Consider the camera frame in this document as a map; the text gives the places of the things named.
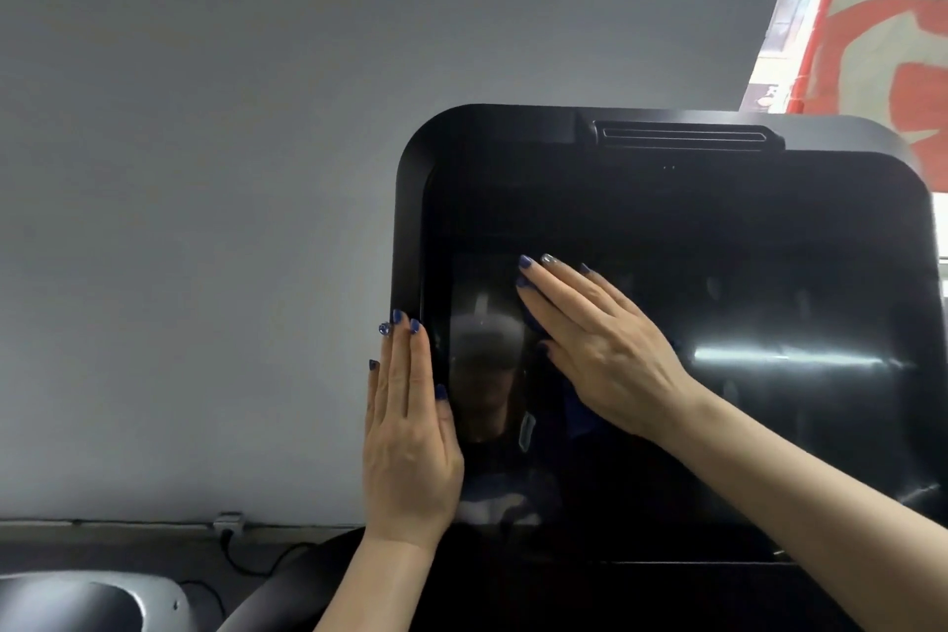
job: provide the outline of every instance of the red and white banner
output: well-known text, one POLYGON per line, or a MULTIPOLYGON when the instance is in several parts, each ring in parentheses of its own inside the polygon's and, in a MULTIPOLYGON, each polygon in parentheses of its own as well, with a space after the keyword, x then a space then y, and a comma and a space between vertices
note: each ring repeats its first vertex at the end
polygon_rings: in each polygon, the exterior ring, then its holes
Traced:
POLYGON ((859 115, 903 135, 948 191, 948 0, 822 0, 788 112, 859 115))

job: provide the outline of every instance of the building window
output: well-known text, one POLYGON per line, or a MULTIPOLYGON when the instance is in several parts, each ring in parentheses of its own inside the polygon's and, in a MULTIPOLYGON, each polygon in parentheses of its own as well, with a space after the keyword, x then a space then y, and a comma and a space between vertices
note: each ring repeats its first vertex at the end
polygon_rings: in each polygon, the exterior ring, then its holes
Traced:
POLYGON ((774 16, 767 28, 767 36, 760 50, 764 52, 786 51, 796 40, 803 18, 807 15, 810 0, 776 0, 774 16))
POLYGON ((741 112, 744 113, 766 113, 770 112, 770 106, 776 102, 776 96, 780 91, 780 86, 770 85, 768 83, 751 83, 744 93, 744 99, 741 101, 741 112))

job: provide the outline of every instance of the touchscreen display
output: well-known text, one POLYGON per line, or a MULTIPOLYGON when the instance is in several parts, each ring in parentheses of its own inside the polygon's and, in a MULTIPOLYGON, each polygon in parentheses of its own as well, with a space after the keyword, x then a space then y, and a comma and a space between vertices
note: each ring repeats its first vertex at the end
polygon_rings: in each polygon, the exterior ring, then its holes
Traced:
MULTIPOLYGON (((903 502, 938 490, 906 424, 918 360, 906 344, 917 282, 905 272, 845 259, 549 252, 610 279, 690 374, 776 433, 903 502)), ((740 523, 674 460, 586 409, 538 354, 545 333, 516 295, 518 254, 452 260, 441 352, 467 464, 459 517, 740 523)))

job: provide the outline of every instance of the person's left hand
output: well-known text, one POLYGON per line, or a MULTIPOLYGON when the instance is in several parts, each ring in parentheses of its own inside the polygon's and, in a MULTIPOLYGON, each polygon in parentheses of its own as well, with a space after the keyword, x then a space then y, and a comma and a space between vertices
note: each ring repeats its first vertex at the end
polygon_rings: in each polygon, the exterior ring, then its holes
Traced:
POLYGON ((458 507, 464 458, 443 387, 435 399, 428 333, 417 320, 395 318, 380 328, 381 360, 369 365, 365 537, 434 553, 458 507))

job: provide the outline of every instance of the black power cable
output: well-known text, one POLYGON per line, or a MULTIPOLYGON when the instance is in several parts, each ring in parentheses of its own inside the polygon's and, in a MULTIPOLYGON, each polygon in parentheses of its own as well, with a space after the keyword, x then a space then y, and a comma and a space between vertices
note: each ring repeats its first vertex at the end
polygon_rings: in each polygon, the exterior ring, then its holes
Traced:
POLYGON ((235 561, 233 557, 231 557, 231 540, 233 540, 233 537, 233 530, 224 530, 221 532, 221 552, 224 554, 224 559, 228 561, 228 564, 233 568, 233 570, 238 574, 242 574, 244 577, 261 577, 264 579, 272 577, 288 555, 295 552, 296 550, 302 550, 304 548, 310 549, 316 546, 312 542, 297 542, 294 545, 290 545, 288 548, 286 548, 286 550, 279 554, 276 561, 270 566, 270 568, 266 572, 263 572, 261 570, 245 567, 239 562, 235 561))
POLYGON ((224 600, 221 597, 221 593, 214 589, 214 587, 204 580, 179 580, 178 584, 182 587, 187 585, 192 585, 196 588, 201 588, 202 590, 207 590, 207 593, 217 602, 217 608, 221 610, 221 622, 228 618, 227 608, 224 607, 224 600))

